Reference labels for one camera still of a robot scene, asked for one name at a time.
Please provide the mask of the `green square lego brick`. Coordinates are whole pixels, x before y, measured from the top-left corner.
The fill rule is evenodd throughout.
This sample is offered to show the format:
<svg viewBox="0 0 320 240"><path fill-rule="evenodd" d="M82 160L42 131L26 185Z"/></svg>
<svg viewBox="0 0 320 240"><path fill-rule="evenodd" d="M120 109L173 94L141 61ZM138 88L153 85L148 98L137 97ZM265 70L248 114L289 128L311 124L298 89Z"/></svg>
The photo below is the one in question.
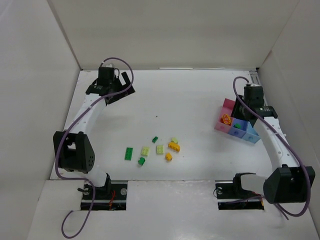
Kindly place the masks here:
<svg viewBox="0 0 320 240"><path fill-rule="evenodd" d="M236 129L241 129L241 125L239 123L236 123L233 127Z"/></svg>

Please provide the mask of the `green lego plate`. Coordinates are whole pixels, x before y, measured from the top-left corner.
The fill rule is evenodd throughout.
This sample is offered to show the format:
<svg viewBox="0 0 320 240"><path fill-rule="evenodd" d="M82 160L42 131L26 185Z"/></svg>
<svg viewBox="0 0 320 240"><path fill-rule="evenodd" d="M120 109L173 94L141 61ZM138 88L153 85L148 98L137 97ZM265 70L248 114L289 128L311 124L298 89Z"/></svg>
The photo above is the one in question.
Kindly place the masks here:
<svg viewBox="0 0 320 240"><path fill-rule="evenodd" d="M127 147L126 150L125 150L124 160L125 161L131 161L132 160L132 155L133 155L133 148L132 147Z"/></svg>

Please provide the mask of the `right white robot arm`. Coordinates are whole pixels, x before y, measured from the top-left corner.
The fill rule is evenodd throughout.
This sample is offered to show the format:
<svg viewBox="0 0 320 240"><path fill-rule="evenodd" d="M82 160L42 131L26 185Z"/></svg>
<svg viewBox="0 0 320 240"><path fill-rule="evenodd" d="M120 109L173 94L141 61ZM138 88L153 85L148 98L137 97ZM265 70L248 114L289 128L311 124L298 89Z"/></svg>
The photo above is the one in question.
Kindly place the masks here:
<svg viewBox="0 0 320 240"><path fill-rule="evenodd" d="M235 102L231 116L250 123L259 135L272 166L272 174L263 181L263 195L270 204L304 203L310 199L306 175L300 163L287 147L278 114L264 105L263 87L246 84L241 101Z"/></svg>

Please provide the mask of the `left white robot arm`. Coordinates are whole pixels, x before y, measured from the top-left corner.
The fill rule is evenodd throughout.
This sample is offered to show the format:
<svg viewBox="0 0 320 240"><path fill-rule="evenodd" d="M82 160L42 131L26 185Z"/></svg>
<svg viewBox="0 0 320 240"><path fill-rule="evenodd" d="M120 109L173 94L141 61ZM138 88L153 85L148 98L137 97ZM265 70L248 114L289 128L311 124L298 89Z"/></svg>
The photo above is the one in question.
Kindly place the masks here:
<svg viewBox="0 0 320 240"><path fill-rule="evenodd" d="M74 179L86 179L95 187L102 188L108 181L108 174L95 163L95 152L89 140L89 133L98 116L110 105L135 92L132 78L117 68L102 66L97 79L85 92L81 108L64 131L53 135L55 151L55 173L63 179L60 169L74 173Z"/></svg>

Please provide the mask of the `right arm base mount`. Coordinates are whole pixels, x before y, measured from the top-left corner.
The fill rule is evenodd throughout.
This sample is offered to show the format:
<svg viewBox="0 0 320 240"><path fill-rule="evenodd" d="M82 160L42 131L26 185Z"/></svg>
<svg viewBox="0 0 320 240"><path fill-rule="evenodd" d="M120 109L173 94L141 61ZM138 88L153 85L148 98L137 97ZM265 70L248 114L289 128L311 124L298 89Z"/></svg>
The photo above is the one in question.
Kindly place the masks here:
<svg viewBox="0 0 320 240"><path fill-rule="evenodd" d="M236 173L232 180L216 180L213 195L217 198L218 210L264 210L260 194L242 188L241 177L251 172Z"/></svg>

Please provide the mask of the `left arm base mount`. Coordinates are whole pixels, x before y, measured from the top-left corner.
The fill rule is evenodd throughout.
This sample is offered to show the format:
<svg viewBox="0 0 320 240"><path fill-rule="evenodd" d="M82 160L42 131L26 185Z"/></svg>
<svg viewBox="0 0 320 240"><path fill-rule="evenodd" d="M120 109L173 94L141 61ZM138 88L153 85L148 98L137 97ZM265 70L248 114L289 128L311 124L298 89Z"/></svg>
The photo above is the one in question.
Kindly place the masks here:
<svg viewBox="0 0 320 240"><path fill-rule="evenodd" d="M110 193L97 189L93 203L93 211L125 211L127 208L128 181L112 180ZM80 209L87 211L93 198L93 188L85 182L83 188L77 189L82 193Z"/></svg>

